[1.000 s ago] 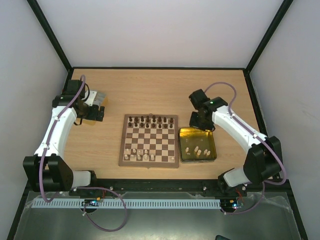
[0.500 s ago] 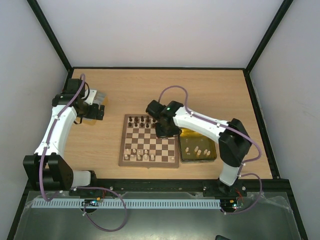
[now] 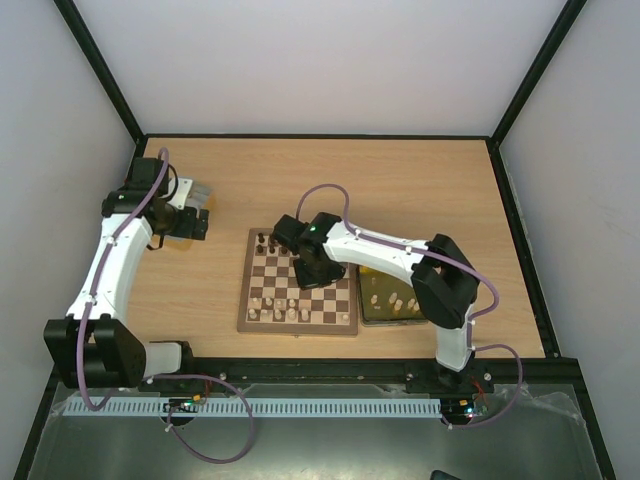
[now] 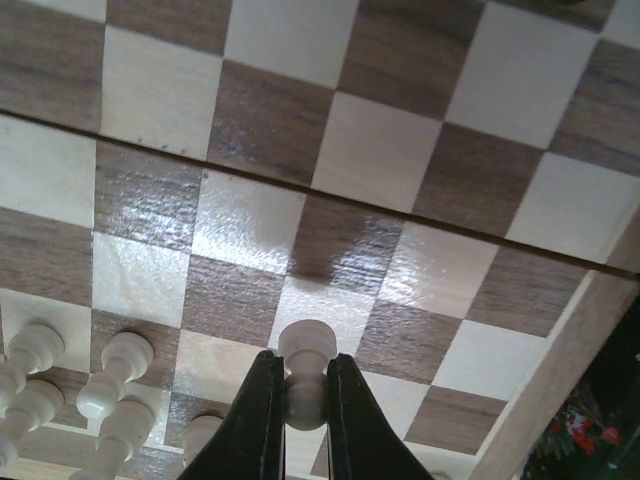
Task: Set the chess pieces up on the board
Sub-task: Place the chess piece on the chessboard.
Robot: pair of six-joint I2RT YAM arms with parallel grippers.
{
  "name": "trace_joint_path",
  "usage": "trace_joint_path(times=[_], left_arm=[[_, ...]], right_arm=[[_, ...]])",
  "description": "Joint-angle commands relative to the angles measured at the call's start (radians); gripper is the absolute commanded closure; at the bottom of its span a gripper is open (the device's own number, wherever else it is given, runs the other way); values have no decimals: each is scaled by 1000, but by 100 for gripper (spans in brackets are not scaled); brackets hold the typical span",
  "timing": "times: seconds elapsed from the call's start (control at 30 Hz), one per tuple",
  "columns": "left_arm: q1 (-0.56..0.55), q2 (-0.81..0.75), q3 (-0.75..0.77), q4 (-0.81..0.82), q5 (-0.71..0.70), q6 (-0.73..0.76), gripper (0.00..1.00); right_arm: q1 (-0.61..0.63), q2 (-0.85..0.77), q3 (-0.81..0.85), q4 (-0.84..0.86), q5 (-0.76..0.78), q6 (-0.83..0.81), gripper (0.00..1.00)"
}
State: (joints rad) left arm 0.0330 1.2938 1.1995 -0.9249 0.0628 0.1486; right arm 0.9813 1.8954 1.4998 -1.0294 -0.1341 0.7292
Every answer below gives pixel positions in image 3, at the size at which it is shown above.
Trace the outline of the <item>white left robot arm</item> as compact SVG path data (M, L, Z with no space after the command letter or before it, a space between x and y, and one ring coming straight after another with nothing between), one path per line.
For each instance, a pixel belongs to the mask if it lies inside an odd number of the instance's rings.
M137 207L142 191L113 191L103 202L99 243L85 282L64 318L50 320L44 340L68 388L135 387L146 377L180 371L184 341L141 342L127 327L135 276L153 236L204 240L207 187L173 180L169 194Z

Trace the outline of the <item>gold interior green tin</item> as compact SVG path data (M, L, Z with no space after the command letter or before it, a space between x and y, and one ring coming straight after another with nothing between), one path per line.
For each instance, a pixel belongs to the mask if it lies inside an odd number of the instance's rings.
M361 322L365 326L427 324L413 288L382 272L359 266L357 269Z

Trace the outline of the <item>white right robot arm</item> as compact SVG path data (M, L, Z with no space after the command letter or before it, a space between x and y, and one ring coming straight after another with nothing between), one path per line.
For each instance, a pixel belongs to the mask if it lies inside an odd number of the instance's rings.
M297 259L294 271L303 290L342 279L345 264L384 273L413 289L422 315L436 329L436 379L445 390L460 390L471 379L471 313L479 281L455 242L407 240L349 227L321 212L310 222L293 217L291 231L275 234Z

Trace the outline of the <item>wooden chess board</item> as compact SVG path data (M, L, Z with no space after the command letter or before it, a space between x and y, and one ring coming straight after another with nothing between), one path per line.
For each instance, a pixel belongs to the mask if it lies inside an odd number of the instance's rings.
M258 241L258 233L263 233L265 241ZM244 261L244 273L239 300L237 331L245 334L285 334L293 336L347 336L358 333L359 313L357 305L356 267L347 264L345 277L324 288L302 290L295 278L293 262L295 257L290 251L286 255L276 247L275 254L269 253L271 231L266 228L249 230ZM257 253L257 245L264 247L263 253ZM265 304L271 297L272 306ZM261 307L252 304L253 298L261 299ZM283 308L276 308L276 301L282 300ZM286 312L294 308L297 312L295 322L286 321ZM256 319L249 318L249 310L255 309ZM282 312L282 320L274 320L274 310ZM300 311L309 311L309 320L300 320ZM269 310L268 321L261 320L261 311ZM347 313L349 322L341 322L341 315Z

